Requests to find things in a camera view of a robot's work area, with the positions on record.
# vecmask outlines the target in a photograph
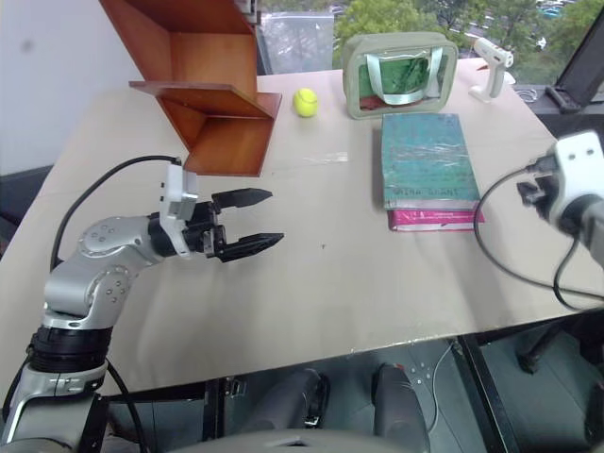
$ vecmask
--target book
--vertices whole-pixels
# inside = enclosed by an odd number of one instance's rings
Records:
[[[381,164],[387,210],[472,210],[479,201],[456,114],[384,115]]]
[[[484,222],[482,214],[478,218]],[[389,210],[392,231],[471,231],[473,210]]]

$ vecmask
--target yellow tennis ball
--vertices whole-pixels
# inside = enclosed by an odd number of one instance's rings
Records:
[[[309,118],[316,114],[319,108],[319,100],[313,90],[301,88],[294,94],[294,107],[298,115]]]

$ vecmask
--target wooden shelf board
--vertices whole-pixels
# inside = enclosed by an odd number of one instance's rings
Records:
[[[185,168],[198,175],[258,176],[274,121],[208,118]]]
[[[193,82],[130,82],[130,87],[199,110],[208,116],[270,118],[270,111],[230,85]]]
[[[118,1],[127,1],[168,31],[254,34],[232,1],[110,0],[111,3]]]
[[[189,109],[167,99],[158,99],[158,102],[180,140],[185,143],[187,149],[193,148],[208,117],[198,110]]]
[[[172,33],[173,80],[226,83],[256,94],[256,40],[253,35]]]
[[[170,33],[125,0],[100,0],[146,80],[172,80]]]

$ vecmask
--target bag handle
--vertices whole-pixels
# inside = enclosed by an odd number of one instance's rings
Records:
[[[371,89],[376,96],[386,104],[389,106],[404,106],[405,104],[412,104],[413,102],[420,101],[424,98],[426,93],[421,89],[405,94],[384,94],[384,89],[381,84],[381,69],[379,67],[380,62],[383,59],[374,54],[367,54],[366,57]],[[427,87],[432,86],[432,84],[436,82],[436,75],[438,74],[438,68],[441,65],[442,57],[443,47],[436,47],[432,49],[429,60],[428,82],[426,84]]]

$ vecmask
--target car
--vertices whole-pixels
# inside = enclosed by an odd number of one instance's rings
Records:
[[[340,14],[344,14],[346,12],[346,8],[344,5],[334,3],[333,5],[329,5],[328,11],[334,16],[338,16]]]
[[[540,8],[539,12],[542,13],[545,17],[560,17],[562,12],[559,8]]]

